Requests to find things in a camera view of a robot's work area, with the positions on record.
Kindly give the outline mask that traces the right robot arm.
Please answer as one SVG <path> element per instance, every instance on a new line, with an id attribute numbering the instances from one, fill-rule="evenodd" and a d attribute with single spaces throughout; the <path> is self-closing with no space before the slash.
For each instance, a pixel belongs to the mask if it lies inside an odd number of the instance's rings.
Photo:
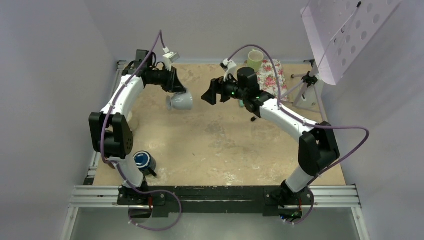
<path id="1" fill-rule="evenodd" d="M 309 182 L 340 157 L 331 125 L 326 121 L 297 121 L 299 116 L 295 112 L 284 108 L 274 95 L 260 88 L 257 74 L 250 67 L 240 68 L 236 76 L 228 74 L 212 79 L 201 98 L 212 106 L 230 99 L 241 100 L 248 112 L 276 124 L 298 142 L 298 167 L 270 194 L 281 205 L 298 200 Z"/>

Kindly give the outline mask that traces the grey white mug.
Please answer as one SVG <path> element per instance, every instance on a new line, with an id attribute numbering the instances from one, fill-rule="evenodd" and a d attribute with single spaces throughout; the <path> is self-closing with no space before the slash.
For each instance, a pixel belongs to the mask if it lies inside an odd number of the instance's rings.
<path id="1" fill-rule="evenodd" d="M 175 93 L 173 96 L 167 96 L 165 103 L 168 111 L 190 111 L 193 109 L 193 96 L 189 91 L 179 92 Z"/>

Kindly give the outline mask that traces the cream enamel mug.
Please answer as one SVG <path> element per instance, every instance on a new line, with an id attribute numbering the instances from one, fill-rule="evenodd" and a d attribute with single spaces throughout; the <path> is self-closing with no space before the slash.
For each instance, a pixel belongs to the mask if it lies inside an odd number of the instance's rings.
<path id="1" fill-rule="evenodd" d="M 132 132 L 134 132 L 139 126 L 139 119 L 132 111 L 128 113 L 127 123 Z"/>

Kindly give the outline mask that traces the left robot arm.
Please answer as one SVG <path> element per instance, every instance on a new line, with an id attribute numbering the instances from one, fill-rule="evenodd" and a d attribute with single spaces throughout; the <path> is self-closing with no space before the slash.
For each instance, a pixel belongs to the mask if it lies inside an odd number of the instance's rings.
<path id="1" fill-rule="evenodd" d="M 173 63 L 179 54 L 164 48 L 161 69 L 154 63 L 156 55 L 151 50 L 137 50 L 136 59 L 122 71 L 120 83 L 108 104 L 99 112 L 92 112 L 88 122 L 93 149 L 100 153 L 105 164 L 117 168 L 123 179 L 122 186 L 131 189 L 129 197 L 138 205 L 149 199 L 145 175 L 127 156 L 133 151 L 134 135 L 128 116 L 147 85 L 160 86 L 167 96 L 168 110 L 189 111 L 193 96 L 181 83 Z"/>

